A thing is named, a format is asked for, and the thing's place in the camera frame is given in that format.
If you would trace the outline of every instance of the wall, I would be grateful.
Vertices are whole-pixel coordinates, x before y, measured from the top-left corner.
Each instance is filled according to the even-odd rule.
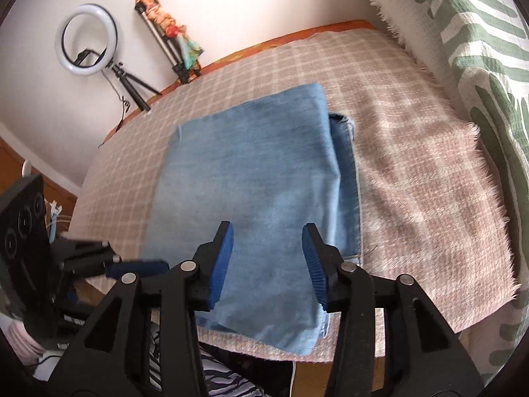
[[[160,1],[205,49],[200,58],[203,65],[253,44],[315,26],[351,19],[380,25],[367,0]],[[103,5],[118,22],[117,57],[131,73],[158,89],[176,79],[134,12],[134,0],[15,2],[0,28],[0,136],[76,195],[97,146],[122,112],[115,92],[100,74],[74,76],[56,59],[57,25],[85,2]],[[87,19],[75,21],[66,36],[73,55],[87,46],[104,48],[101,28]]]

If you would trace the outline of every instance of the denim garment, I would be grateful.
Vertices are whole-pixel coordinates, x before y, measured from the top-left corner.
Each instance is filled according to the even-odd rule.
[[[329,115],[318,84],[187,121],[168,146],[142,258],[190,259],[231,221],[235,244],[221,299],[197,323],[306,355],[325,332],[301,246],[316,223],[359,258],[352,124]]]

